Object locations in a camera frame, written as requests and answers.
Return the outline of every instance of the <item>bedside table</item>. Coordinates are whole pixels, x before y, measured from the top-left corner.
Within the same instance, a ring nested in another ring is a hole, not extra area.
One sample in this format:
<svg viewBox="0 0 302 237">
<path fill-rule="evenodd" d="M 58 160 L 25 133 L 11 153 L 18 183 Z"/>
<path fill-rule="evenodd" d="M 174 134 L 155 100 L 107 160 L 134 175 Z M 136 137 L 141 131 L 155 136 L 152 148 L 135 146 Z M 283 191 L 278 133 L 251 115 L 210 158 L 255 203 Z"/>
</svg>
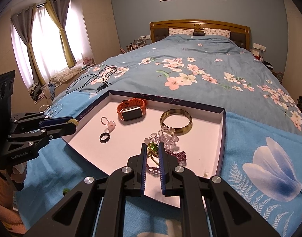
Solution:
<svg viewBox="0 0 302 237">
<path fill-rule="evenodd" d="M 274 70 L 271 70 L 271 69 L 270 69 L 270 71 L 279 80 L 279 82 L 282 83 L 284 74 L 282 72 L 277 72 L 276 73 Z"/>
</svg>

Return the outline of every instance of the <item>white tray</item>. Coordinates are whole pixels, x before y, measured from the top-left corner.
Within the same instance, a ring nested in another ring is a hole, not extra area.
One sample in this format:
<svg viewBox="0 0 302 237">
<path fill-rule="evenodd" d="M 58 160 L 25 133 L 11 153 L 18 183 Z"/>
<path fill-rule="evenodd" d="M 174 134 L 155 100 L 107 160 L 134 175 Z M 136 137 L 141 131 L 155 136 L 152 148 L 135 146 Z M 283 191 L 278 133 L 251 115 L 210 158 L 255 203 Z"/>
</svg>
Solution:
<svg viewBox="0 0 302 237">
<path fill-rule="evenodd" d="M 146 116 L 123 123 L 118 118 L 116 108 L 120 102 L 132 97 L 148 100 Z M 151 95 L 107 91 L 76 117 L 79 120 L 76 133 L 63 139 L 86 160 L 110 175 L 116 169 L 127 165 L 129 157 L 140 154 L 144 139 L 160 130 L 162 113 L 173 108 L 186 110 L 193 118 L 192 129 L 187 134 L 179 135 L 179 141 L 176 143 L 175 151 L 186 153 L 186 167 L 196 175 L 206 178 L 219 174 L 226 128 L 223 108 Z M 101 133 L 107 131 L 100 121 L 101 117 L 116 122 L 116 128 L 110 133 L 107 143 L 99 141 Z M 188 122 L 186 117 L 180 115 L 172 115 L 165 120 L 166 125 L 176 128 L 183 127 Z M 157 167 L 150 158 L 147 164 Z M 149 173 L 144 195 L 179 207 L 179 197 L 162 195 L 160 178 Z"/>
</svg>

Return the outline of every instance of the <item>orange watch strap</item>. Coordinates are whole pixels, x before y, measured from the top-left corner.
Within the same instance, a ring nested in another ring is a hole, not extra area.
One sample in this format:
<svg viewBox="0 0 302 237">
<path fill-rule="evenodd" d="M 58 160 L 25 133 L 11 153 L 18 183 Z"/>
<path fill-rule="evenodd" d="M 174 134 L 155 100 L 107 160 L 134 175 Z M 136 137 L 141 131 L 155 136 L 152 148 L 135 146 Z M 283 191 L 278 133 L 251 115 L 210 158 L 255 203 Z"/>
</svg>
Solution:
<svg viewBox="0 0 302 237">
<path fill-rule="evenodd" d="M 130 108 L 130 107 L 133 107 L 133 106 L 140 106 L 141 110 L 142 110 L 142 114 L 143 115 L 146 114 L 147 100 L 145 100 L 145 99 L 139 99 L 139 98 L 133 98 L 133 99 L 129 99 L 129 100 L 124 100 L 121 104 L 119 104 L 117 106 L 118 117 L 121 120 L 124 120 L 121 111 L 124 108 Z"/>
</svg>

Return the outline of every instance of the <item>metal screw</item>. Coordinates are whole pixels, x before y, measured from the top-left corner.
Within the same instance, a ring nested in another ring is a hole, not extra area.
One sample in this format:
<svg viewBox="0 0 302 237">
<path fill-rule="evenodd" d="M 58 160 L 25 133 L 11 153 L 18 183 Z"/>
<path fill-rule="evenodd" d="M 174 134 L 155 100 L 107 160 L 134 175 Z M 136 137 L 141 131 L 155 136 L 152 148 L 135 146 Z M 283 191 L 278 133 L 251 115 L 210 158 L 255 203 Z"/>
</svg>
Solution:
<svg viewBox="0 0 302 237">
<path fill-rule="evenodd" d="M 84 183 L 92 183 L 94 181 L 94 178 L 92 176 L 85 177 Z"/>
<path fill-rule="evenodd" d="M 175 170 L 175 172 L 177 172 L 177 173 L 183 173 L 184 170 L 185 170 L 185 168 L 183 168 L 182 166 L 176 166 L 176 167 L 174 168 L 174 170 Z"/>
<path fill-rule="evenodd" d="M 211 178 L 214 183 L 221 183 L 221 177 L 215 175 Z"/>
<path fill-rule="evenodd" d="M 123 173 L 130 173 L 131 171 L 132 171 L 132 169 L 131 169 L 131 167 L 129 167 L 129 166 L 124 166 L 122 169 L 121 169 L 121 171 L 123 172 Z"/>
</svg>

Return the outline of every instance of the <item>white curtain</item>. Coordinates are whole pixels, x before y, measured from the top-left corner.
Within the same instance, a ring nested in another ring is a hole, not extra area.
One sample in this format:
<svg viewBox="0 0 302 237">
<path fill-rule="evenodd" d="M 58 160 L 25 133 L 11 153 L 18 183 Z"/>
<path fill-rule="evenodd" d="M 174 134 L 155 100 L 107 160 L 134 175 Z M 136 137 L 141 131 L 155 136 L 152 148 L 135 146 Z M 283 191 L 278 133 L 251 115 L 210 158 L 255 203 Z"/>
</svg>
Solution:
<svg viewBox="0 0 302 237">
<path fill-rule="evenodd" d="M 68 68 L 59 29 L 43 6 L 36 9 L 31 44 L 37 65 L 46 82 L 54 74 Z"/>
<path fill-rule="evenodd" d="M 65 24 L 68 41 L 77 64 L 83 62 L 82 54 L 84 51 L 82 37 L 77 13 L 71 7 L 71 2 L 68 9 L 67 22 Z"/>
<path fill-rule="evenodd" d="M 20 71 L 20 74 L 24 80 L 27 88 L 31 86 L 34 81 L 32 78 L 32 71 L 28 57 L 27 47 L 19 37 L 14 25 L 11 23 L 11 41 L 15 53 L 16 62 Z"/>
</svg>

